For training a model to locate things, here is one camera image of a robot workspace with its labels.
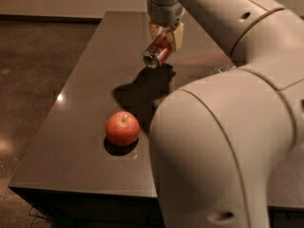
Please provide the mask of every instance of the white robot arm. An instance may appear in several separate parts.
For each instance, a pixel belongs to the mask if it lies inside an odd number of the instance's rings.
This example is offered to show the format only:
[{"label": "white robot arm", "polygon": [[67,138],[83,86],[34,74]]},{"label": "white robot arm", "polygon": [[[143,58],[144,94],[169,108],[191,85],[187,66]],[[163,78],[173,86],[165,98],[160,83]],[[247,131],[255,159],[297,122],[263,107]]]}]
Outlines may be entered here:
[{"label": "white robot arm", "polygon": [[[177,1],[238,68],[176,90],[155,113],[151,162],[165,225],[269,227],[268,176],[304,142],[304,22],[273,0]],[[178,28],[175,19],[165,27]]]}]

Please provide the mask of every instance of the table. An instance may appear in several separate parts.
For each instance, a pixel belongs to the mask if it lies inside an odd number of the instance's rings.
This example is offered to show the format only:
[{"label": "table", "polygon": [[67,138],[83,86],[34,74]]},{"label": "table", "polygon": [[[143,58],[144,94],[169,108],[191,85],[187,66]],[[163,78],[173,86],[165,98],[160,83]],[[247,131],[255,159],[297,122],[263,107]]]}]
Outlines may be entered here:
[{"label": "table", "polygon": [[[182,48],[165,66],[145,67],[148,21],[144,12],[105,15],[60,92],[61,101],[54,93],[54,106],[9,184],[66,227],[162,227],[149,158],[153,112],[178,87],[233,65],[186,14]],[[136,146],[125,151],[105,140],[106,120],[122,109],[141,124]],[[293,158],[299,162],[299,155]],[[303,208],[304,198],[297,196],[303,191],[294,185],[300,177],[282,176],[293,158],[271,177],[270,206]]]}]

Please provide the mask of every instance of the gray tabletop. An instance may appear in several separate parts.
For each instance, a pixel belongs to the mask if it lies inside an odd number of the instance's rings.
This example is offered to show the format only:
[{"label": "gray tabletop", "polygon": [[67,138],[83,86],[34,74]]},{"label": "gray tabletop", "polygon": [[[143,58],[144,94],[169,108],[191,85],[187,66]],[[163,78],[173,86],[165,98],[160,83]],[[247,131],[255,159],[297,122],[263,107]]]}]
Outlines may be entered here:
[{"label": "gray tabletop", "polygon": [[[9,186],[156,197],[148,144],[155,108],[178,87],[233,63],[186,14],[182,48],[167,65],[146,68],[148,20],[141,12],[105,15]],[[141,124],[137,145],[125,153],[105,142],[106,120],[122,109],[136,114]],[[299,148],[274,171],[269,205],[304,207],[302,160]]]}]

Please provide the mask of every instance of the red apple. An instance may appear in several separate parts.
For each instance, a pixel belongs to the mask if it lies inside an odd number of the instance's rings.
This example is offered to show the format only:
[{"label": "red apple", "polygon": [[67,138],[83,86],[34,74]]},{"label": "red apple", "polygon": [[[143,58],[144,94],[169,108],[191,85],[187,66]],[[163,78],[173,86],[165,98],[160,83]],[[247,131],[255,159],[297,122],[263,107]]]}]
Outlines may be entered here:
[{"label": "red apple", "polygon": [[105,134],[111,143],[128,146],[138,139],[140,125],[131,113],[119,111],[107,120]]}]

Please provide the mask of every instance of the brown tile floor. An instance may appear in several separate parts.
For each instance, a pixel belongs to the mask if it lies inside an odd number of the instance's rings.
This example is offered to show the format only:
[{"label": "brown tile floor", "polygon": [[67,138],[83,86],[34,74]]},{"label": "brown tile floor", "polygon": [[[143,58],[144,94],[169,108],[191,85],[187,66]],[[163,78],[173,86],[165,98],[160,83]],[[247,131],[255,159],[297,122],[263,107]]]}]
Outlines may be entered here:
[{"label": "brown tile floor", "polygon": [[0,21],[0,227],[38,227],[7,186],[97,26]]}]

